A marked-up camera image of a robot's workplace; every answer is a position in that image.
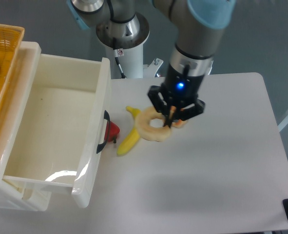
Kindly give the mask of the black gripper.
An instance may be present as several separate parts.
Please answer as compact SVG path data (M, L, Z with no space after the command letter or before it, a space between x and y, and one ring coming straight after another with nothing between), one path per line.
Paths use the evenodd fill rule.
M161 85L151 86L148 97L158 113L165 117L164 126L171 128L174 120L186 121L204 112L205 102L198 98L198 90L204 75L192 76L189 64L182 72L168 68Z

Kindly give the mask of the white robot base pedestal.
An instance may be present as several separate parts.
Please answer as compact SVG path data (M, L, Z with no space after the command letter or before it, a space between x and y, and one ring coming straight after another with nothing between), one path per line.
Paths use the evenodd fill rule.
M163 60L155 58L150 64L143 61L144 43L150 34L149 24L140 13L125 23L112 20L96 26L98 40L110 60L111 78L158 77Z

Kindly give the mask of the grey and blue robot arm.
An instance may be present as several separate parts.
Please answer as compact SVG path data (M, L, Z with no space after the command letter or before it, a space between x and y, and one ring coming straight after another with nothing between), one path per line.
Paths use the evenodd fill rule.
M233 0L153 0L151 5L176 29L165 80L148 97L165 125L203 113L198 98L236 2ZM112 78L142 78L143 45L150 34L147 19L133 0L69 0L70 12L82 29L95 28L111 63Z

